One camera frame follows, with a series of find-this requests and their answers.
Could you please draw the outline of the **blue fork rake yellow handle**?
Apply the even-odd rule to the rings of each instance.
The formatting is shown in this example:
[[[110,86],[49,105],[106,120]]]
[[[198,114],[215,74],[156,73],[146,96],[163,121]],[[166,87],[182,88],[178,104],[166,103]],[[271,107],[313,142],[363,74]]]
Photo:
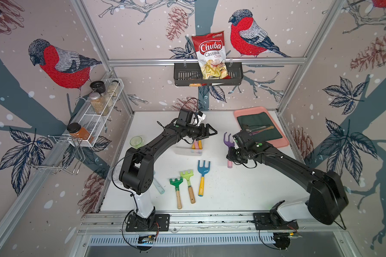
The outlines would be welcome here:
[[[204,196],[204,183],[205,183],[205,175],[210,171],[211,162],[210,161],[198,161],[197,170],[201,174],[201,181],[199,185],[198,196]]]

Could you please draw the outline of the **lime green rake wooden handle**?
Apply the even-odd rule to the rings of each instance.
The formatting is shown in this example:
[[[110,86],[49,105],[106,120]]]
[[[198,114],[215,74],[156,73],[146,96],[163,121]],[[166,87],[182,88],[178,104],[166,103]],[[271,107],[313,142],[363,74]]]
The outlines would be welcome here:
[[[181,175],[181,177],[183,179],[185,179],[187,181],[190,202],[192,204],[196,203],[195,196],[194,196],[194,191],[193,191],[193,188],[192,188],[191,182],[190,182],[190,178],[193,177],[193,175],[194,175],[193,170],[181,171],[180,175]]]

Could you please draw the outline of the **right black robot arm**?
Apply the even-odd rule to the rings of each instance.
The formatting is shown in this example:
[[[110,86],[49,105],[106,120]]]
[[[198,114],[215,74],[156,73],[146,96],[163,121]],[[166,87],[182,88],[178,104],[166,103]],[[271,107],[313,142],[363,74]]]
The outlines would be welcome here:
[[[269,212],[272,225],[311,218],[331,225],[348,205],[348,197],[337,173],[308,167],[268,142],[256,142],[247,131],[242,130],[233,138],[235,145],[228,150],[228,160],[237,165],[245,165],[252,160],[274,168],[309,193],[308,197],[295,201],[282,200],[275,204]]]

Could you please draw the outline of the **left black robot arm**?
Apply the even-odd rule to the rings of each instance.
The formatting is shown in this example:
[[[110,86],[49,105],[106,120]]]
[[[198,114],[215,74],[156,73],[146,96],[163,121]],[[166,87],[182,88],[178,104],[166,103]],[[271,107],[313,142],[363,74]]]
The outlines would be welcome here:
[[[139,220],[151,222],[155,218],[155,207],[147,195],[154,179],[155,161],[185,137],[199,141],[218,134],[210,124],[200,120],[203,115],[201,112],[181,109],[177,118],[162,126],[163,131],[156,138],[139,149],[131,147],[126,151],[119,181],[126,191],[133,194]]]

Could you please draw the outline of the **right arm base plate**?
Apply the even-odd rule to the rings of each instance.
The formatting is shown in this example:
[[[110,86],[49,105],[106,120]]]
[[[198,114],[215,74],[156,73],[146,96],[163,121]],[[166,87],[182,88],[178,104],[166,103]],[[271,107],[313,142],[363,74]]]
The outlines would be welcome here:
[[[275,204],[269,211],[253,213],[252,223],[256,230],[298,230],[296,220],[285,221],[278,213],[278,207],[285,201]]]

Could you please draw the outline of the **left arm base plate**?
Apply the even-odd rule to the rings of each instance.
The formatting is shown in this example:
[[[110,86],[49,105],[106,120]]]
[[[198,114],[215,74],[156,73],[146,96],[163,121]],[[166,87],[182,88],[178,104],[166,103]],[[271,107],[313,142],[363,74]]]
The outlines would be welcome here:
[[[148,218],[141,218],[136,214],[130,214],[125,222],[126,232],[162,232],[169,230],[169,214],[151,214]]]

